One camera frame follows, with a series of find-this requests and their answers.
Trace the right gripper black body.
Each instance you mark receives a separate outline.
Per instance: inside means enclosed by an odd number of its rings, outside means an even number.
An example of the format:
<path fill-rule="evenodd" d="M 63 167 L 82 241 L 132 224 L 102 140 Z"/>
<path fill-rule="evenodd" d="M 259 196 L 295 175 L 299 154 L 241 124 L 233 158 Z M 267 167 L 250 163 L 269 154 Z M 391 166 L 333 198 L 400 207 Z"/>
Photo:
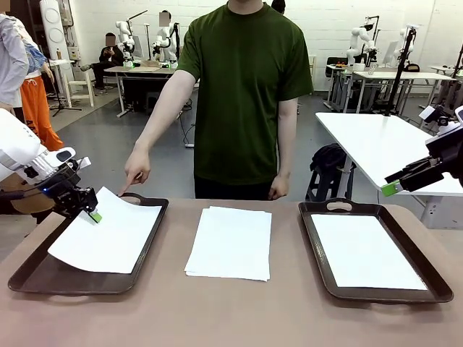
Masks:
<path fill-rule="evenodd" d="M 429 139 L 426 147 L 429 156 L 435 161 L 433 167 L 437 172 L 462 178 L 462 128 Z"/>

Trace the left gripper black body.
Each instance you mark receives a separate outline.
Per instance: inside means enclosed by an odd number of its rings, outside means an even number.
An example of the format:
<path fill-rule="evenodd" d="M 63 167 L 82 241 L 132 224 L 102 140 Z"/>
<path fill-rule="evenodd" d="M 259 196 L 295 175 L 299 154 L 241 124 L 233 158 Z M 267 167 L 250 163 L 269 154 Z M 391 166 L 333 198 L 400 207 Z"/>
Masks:
<path fill-rule="evenodd" d="M 79 182 L 76 170 L 62 166 L 43 182 L 42 193 L 55 202 L 55 211 L 60 215 L 73 218 L 82 211 L 92 215 L 98 204 L 95 190 L 81 188 Z"/>

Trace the person's right hand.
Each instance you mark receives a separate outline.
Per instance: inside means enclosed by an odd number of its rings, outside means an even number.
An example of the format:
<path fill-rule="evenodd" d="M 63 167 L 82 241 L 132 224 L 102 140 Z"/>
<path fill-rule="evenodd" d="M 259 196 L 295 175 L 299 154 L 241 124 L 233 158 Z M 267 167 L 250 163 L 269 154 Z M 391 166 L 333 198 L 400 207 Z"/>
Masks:
<path fill-rule="evenodd" d="M 121 197 L 131 186 L 144 184 L 150 174 L 150 147 L 143 142 L 137 141 L 124 167 L 126 181 L 120 189 Z"/>

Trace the person's left hand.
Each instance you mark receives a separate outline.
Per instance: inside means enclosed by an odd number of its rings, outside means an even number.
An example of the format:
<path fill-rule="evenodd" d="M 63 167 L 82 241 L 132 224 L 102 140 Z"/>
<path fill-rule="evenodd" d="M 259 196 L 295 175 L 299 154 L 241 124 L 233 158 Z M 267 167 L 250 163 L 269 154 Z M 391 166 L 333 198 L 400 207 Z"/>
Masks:
<path fill-rule="evenodd" d="M 289 192 L 289 174 L 278 174 L 272 184 L 268 193 L 269 200 L 278 200 L 282 197 L 287 196 Z"/>

